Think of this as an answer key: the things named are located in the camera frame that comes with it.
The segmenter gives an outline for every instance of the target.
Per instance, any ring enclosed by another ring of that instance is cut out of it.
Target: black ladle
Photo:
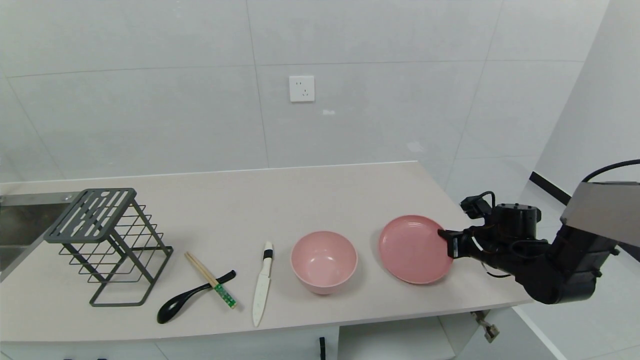
[[[236,271],[231,270],[230,272],[226,273],[225,275],[222,275],[216,280],[220,284],[224,284],[225,282],[235,277],[236,277]],[[171,320],[178,313],[178,311],[182,309],[182,306],[187,302],[187,300],[189,300],[190,297],[192,297],[195,293],[198,293],[206,289],[211,289],[211,284],[206,283],[202,286],[198,286],[195,289],[185,291],[180,295],[176,295],[172,297],[171,300],[169,300],[168,302],[165,302],[164,305],[160,307],[160,310],[158,310],[158,315],[156,317],[156,320],[158,321],[158,323],[166,323],[167,321]]]

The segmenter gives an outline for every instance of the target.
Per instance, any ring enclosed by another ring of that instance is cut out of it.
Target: countertop
[[[312,325],[345,325],[514,306],[530,298],[513,278],[494,279],[473,259],[457,259],[442,280],[407,284],[380,264],[384,225],[424,215],[446,229],[470,220],[417,162],[283,168],[164,176],[4,184],[5,194],[132,187],[163,241],[175,252],[140,307],[92,307],[97,289],[41,243],[0,285],[2,341],[107,341],[181,338]],[[289,261],[302,236],[328,230],[353,242],[359,255],[342,291],[320,296],[299,283]],[[255,283],[265,241],[275,248],[271,287],[258,328],[252,324]],[[226,289],[236,309],[212,291],[192,299],[172,321],[156,313],[168,299],[203,284],[184,257],[190,251],[215,275],[231,269]]]

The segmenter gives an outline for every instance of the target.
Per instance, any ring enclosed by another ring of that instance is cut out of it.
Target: power socket
[[[289,76],[291,102],[316,101],[316,81],[313,76]]]

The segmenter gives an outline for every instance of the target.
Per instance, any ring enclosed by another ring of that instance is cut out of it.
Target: chopsticks
[[[229,305],[230,308],[232,309],[235,308],[236,301],[222,287],[222,284],[218,283],[218,281],[216,280],[216,277],[213,276],[195,256],[191,255],[191,253],[187,251],[184,253],[184,255],[187,257],[187,259],[189,259],[189,262],[191,262],[193,267],[195,267],[196,270],[198,270],[198,272],[200,272],[202,276],[204,276],[204,278],[207,279],[207,282],[213,287],[213,290],[216,290],[216,293],[220,295],[222,300],[224,300],[227,303],[227,305]]]

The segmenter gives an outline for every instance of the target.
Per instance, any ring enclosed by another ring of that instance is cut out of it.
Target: cabinet handle
[[[326,359],[326,350],[324,346],[324,336],[320,338],[320,360]]]

